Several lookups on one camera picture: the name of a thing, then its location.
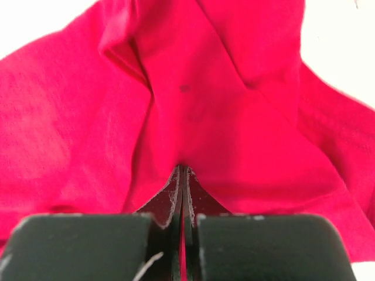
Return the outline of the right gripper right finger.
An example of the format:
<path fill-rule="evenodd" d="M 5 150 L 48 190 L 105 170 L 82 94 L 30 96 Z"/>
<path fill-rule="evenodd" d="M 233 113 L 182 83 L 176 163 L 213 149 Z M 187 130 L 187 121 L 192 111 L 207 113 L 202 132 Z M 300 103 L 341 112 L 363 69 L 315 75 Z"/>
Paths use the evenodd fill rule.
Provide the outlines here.
<path fill-rule="evenodd" d="M 316 215 L 233 214 L 183 170 L 188 280 L 354 280 L 342 240 Z"/>

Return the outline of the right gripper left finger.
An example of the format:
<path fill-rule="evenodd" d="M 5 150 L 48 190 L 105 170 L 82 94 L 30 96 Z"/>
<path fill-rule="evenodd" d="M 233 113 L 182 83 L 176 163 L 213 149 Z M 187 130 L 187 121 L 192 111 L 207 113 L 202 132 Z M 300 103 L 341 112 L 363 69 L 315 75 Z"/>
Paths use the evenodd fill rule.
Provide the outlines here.
<path fill-rule="evenodd" d="M 179 280 L 182 168 L 132 214 L 33 215 L 1 256 L 11 281 Z"/>

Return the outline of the red t shirt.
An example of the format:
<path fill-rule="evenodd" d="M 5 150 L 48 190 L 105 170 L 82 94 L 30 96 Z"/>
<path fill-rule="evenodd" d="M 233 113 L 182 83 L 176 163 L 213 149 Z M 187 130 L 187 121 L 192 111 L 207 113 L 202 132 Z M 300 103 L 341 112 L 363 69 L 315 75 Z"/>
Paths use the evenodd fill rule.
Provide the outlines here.
<path fill-rule="evenodd" d="M 234 213 L 315 214 L 374 279 L 374 110 L 300 55 L 304 1 L 97 1 L 1 60 L 1 244 L 130 213 L 179 164 Z"/>

